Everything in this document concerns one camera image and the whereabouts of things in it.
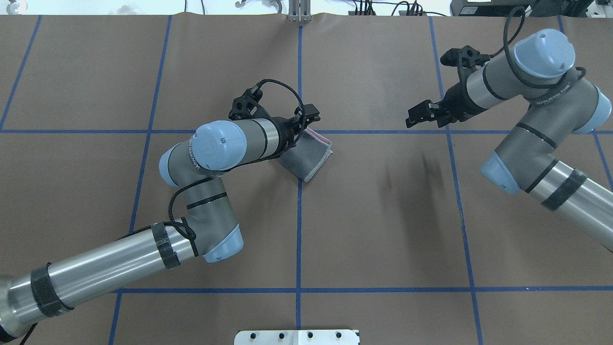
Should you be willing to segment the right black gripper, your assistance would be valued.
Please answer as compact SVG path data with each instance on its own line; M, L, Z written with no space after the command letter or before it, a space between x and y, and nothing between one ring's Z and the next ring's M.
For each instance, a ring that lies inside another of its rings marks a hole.
M431 100L424 100L408 110L406 127L411 128L423 122L436 122L445 127L455 122L464 122L486 111L469 98L466 85L456 84L449 88L441 101L438 101L437 116L432 115Z

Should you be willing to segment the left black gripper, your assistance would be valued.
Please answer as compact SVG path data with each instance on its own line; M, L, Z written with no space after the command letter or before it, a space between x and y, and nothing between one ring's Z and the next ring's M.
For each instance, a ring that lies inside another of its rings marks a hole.
M279 135L278 147L274 155L281 154L293 146L299 130L304 128L301 125L304 115L306 124L320 121L319 110L313 104L305 104L303 113L296 112L292 118L274 117L274 125Z

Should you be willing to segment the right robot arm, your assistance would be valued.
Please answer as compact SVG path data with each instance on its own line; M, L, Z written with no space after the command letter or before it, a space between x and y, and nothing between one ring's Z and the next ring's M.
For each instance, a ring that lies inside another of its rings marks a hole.
M612 111L611 101L575 66L567 36L546 28L496 57L464 46L449 49L440 62L457 68L458 83L442 100L409 109L407 127L464 122L523 97L526 114L483 163L482 175L508 194L523 190L611 250L611 191L554 157L568 135L593 131Z

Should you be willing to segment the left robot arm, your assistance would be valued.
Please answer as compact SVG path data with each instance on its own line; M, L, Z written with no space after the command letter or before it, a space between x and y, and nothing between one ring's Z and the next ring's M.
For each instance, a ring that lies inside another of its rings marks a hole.
M269 116L254 101L234 105L228 120L197 128L186 142L171 147L159 162L160 176L184 197L187 215L169 213L153 223L94 250L55 264L47 263L20 278L1 277L1 343L29 335L38 322L62 316L154 273L178 268L193 257L225 260L241 251L239 221L222 175L233 168L276 159L308 125L319 121L313 104L298 107L293 118Z

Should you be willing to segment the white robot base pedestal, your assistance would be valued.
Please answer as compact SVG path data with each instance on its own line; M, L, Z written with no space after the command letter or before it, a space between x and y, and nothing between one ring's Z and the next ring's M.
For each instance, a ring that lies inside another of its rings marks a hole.
M246 330L234 338L235 345L360 345L358 330Z

